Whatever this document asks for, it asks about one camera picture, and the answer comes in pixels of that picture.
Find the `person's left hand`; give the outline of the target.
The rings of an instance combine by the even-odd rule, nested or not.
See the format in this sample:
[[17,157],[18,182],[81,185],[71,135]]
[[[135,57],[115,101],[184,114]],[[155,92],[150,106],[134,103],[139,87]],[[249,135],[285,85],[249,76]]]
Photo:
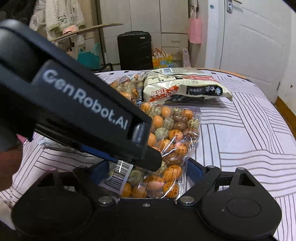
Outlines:
[[1,191],[11,187],[13,175],[19,170],[23,158],[23,144],[20,139],[1,137]]

